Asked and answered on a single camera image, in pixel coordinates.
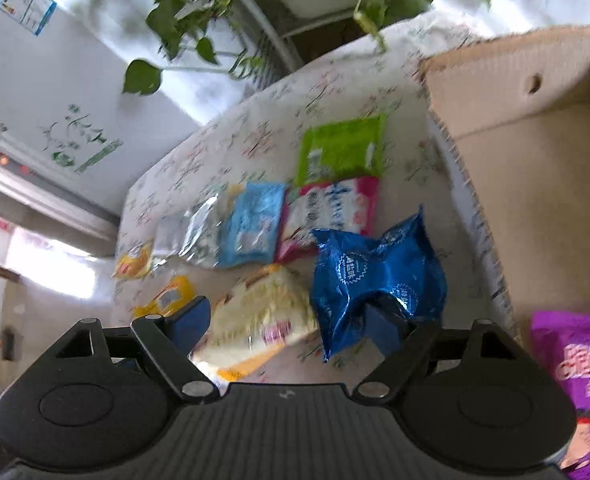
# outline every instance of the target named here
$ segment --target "yellow snack bag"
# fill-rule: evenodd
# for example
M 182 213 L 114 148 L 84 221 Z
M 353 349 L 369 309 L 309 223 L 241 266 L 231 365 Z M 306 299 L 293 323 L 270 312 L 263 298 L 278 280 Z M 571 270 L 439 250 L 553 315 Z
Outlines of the yellow snack bag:
M 299 277 L 269 265 L 214 304 L 211 325 L 191 360 L 217 368 L 227 381 L 238 381 L 316 329 L 309 292 Z
M 133 319 L 148 314 L 171 316 L 195 297 L 193 284 L 186 276 L 175 276 L 147 306 L 136 306 Z
M 137 280 L 150 272 L 150 254 L 153 248 L 152 240 L 145 244 L 137 244 L 117 260 L 113 277 L 118 280 Z

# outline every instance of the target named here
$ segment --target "purple snack bag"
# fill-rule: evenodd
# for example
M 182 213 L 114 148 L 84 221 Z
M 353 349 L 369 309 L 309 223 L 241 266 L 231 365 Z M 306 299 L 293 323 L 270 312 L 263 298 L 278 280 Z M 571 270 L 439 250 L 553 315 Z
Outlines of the purple snack bag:
M 590 316 L 537 312 L 533 352 L 573 400 L 578 426 L 559 466 L 574 480 L 590 479 Z

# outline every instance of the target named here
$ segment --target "green snack bag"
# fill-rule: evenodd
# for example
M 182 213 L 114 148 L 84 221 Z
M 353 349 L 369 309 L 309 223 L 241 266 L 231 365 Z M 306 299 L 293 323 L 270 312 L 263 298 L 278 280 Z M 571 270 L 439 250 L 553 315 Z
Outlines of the green snack bag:
M 325 124 L 307 130 L 301 142 L 297 186 L 381 176 L 381 136 L 386 116 Z

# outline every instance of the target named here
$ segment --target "pink snack bag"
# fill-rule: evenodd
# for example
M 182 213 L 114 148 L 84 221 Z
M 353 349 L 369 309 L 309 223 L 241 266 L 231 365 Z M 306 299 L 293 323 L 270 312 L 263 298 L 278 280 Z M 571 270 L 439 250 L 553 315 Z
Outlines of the pink snack bag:
M 578 426 L 559 466 L 574 480 L 590 479 L 590 316 L 537 312 L 531 338 L 535 358 L 577 409 Z
M 337 229 L 370 235 L 378 179 L 362 176 L 327 184 L 310 184 L 297 190 L 284 206 L 278 262 L 294 260 L 316 250 L 311 229 Z

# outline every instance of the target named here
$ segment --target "hole in cardboard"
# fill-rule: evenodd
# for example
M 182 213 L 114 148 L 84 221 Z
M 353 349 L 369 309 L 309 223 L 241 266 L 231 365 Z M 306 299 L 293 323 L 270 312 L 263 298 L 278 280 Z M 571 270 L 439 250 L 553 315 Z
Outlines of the hole in cardboard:
M 529 95 L 533 95 L 542 87 L 542 74 L 535 74 L 529 78 L 527 88 Z

